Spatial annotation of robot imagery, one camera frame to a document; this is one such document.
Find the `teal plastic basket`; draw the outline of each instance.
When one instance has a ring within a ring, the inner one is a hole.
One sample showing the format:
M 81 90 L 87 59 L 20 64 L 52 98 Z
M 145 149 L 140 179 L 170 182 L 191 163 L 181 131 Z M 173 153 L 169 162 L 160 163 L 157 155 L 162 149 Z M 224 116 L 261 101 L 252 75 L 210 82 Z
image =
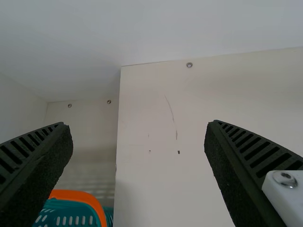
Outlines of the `teal plastic basket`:
M 33 227 L 102 227 L 95 210 L 76 201 L 49 199 Z

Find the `black foam pad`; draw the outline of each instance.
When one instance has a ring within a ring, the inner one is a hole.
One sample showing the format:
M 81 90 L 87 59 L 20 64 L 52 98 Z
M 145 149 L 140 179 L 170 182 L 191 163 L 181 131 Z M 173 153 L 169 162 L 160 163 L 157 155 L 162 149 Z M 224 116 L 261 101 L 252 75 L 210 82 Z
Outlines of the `black foam pad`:
M 204 146 L 235 226 L 286 226 L 261 188 L 269 171 L 302 170 L 302 157 L 253 132 L 217 120 L 207 126 Z
M 0 144 L 0 225 L 31 227 L 69 162 L 70 128 L 62 122 Z

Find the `white wall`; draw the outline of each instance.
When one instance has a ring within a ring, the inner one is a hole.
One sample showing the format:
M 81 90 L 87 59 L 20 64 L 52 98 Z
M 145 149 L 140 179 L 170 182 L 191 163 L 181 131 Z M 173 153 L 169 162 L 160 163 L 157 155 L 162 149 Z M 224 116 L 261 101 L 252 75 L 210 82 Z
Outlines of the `white wall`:
M 214 119 L 303 156 L 303 48 L 188 61 L 122 67 L 115 227 L 233 226 L 204 153 Z
M 70 126 L 74 152 L 57 189 L 92 193 L 102 205 L 113 206 L 116 173 L 118 99 L 49 103 L 45 125 Z
M 0 143 L 44 126 L 47 102 L 0 73 Z

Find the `pencil mark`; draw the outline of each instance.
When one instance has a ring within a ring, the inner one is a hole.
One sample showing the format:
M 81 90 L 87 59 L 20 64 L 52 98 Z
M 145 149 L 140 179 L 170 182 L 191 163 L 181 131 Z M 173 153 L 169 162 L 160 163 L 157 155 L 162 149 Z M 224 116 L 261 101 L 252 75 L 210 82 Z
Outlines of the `pencil mark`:
M 176 129 L 176 140 L 178 140 L 178 130 L 177 130 L 176 123 L 175 123 L 174 112 L 172 111 L 172 108 L 170 106 L 169 100 L 167 99 L 166 95 L 164 95 L 164 97 L 165 97 L 165 99 L 167 101 L 167 104 L 169 105 L 172 121 L 174 122 L 174 126 L 175 126 L 175 129 Z
M 166 95 L 164 97 L 165 97 L 165 99 L 167 101 L 167 104 L 169 105 L 169 109 L 171 111 L 171 116 L 172 116 L 172 121 L 175 123 L 174 113 L 173 113 L 173 111 L 171 109 L 170 103 L 169 103 L 168 99 L 166 98 Z

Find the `metal screw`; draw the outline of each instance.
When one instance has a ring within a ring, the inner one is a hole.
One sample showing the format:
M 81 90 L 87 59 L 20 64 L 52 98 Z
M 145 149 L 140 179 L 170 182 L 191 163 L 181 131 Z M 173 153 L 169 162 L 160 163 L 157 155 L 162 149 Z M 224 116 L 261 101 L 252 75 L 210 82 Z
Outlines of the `metal screw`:
M 295 177 L 285 171 L 275 171 L 273 173 L 273 178 L 278 184 L 287 188 L 295 188 L 298 186 Z
M 191 68 L 191 67 L 193 67 L 193 63 L 188 62 L 188 63 L 186 64 L 186 66 L 187 66 L 188 68 Z

